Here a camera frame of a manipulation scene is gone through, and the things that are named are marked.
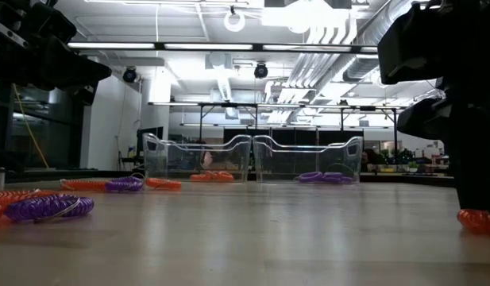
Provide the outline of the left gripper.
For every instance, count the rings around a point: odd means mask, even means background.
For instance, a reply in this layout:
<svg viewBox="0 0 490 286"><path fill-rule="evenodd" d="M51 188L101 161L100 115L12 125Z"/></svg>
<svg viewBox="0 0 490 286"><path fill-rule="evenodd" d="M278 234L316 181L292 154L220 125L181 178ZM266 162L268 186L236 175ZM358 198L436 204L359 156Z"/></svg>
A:
<svg viewBox="0 0 490 286"><path fill-rule="evenodd" d="M0 80L62 90L90 106L112 71L68 47L77 29L55 4L0 1Z"/></svg>

